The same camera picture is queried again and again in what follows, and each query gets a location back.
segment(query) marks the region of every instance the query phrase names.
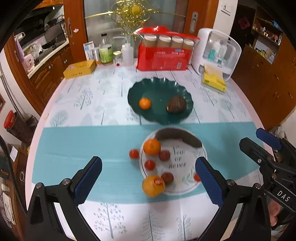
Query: green label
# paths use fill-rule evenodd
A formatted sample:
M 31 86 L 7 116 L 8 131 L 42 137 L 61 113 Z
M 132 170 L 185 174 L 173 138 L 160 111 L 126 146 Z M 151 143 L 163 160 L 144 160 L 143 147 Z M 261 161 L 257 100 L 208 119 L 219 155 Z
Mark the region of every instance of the green label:
M 102 63 L 109 63 L 113 60 L 112 46 L 100 49 Z

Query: white plate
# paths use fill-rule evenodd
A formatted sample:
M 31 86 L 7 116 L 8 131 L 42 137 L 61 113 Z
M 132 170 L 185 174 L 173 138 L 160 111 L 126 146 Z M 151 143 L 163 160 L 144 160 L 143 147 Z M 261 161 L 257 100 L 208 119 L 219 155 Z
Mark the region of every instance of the white plate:
M 179 127 L 170 126 L 169 128 L 187 131 L 186 129 Z M 161 150 L 168 150 L 170 152 L 170 159 L 168 161 L 161 161 L 158 156 L 150 156 L 143 151 L 144 143 L 149 139 L 155 138 L 155 134 L 159 130 L 152 132 L 144 140 L 141 146 L 139 164 L 142 175 L 144 178 L 151 175 L 158 175 L 161 177 L 164 172 L 170 172 L 174 176 L 174 182 L 166 185 L 164 193 L 169 195 L 180 195 L 191 192 L 201 184 L 201 182 L 196 182 L 194 180 L 195 161 L 200 156 L 204 156 L 207 159 L 207 153 L 204 146 L 201 148 L 194 148 L 179 140 L 162 140 L 160 141 Z M 149 171 L 145 168 L 144 164 L 147 160 L 153 160 L 155 162 L 156 167 L 153 171 Z

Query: round table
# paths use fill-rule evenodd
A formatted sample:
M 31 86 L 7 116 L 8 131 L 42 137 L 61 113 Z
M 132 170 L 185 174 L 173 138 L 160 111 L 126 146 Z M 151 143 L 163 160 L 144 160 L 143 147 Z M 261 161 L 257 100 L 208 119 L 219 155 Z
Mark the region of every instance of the round table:
M 218 206 L 202 185 L 183 195 L 147 197 L 138 161 L 128 151 L 162 126 L 136 115 L 127 103 L 128 90 L 143 78 L 167 78 L 186 87 L 194 101 L 191 115 L 179 125 L 194 133 L 207 150 L 211 165 L 228 179 L 252 186 L 263 180 L 258 166 L 239 150 L 249 137 L 272 154 L 255 136 L 263 127 L 252 105 L 230 79 L 221 95 L 202 87 L 201 77 L 186 71 L 141 72 L 130 67 L 98 66 L 93 74 L 63 80 L 49 100 L 36 128 L 26 169 L 29 207 L 37 182 L 55 185 L 71 178 L 92 156 L 103 161 L 103 171 L 86 202 L 84 218 L 101 240 L 190 240 L 202 234 Z M 74 236 L 61 208 L 57 213 L 66 235 Z

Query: red container lid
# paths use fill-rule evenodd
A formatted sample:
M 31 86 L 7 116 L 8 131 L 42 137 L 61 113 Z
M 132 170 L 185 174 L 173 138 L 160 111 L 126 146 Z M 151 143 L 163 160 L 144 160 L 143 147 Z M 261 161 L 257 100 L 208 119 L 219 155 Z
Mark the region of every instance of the red container lid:
M 4 121 L 4 128 L 7 129 L 7 128 L 12 127 L 14 122 L 15 122 L 15 114 L 11 110 L 8 112 L 8 115 Z

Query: blue gripper pad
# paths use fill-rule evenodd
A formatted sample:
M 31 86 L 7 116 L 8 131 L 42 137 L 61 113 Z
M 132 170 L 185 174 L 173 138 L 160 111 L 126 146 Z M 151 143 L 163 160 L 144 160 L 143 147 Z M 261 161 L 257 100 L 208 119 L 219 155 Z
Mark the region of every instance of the blue gripper pad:
M 272 134 L 266 132 L 262 128 L 257 129 L 256 136 L 261 141 L 265 142 L 267 145 L 269 145 L 274 150 L 280 150 L 281 149 L 281 143 L 278 138 L 273 136 Z
M 79 170 L 72 178 L 70 190 L 74 193 L 76 206 L 83 204 L 102 171 L 102 160 L 94 156 L 84 169 Z
M 216 170 L 212 168 L 204 157 L 199 157 L 195 162 L 195 171 L 200 177 L 212 203 L 221 208 L 224 203 L 223 189 L 213 176 L 212 172 Z

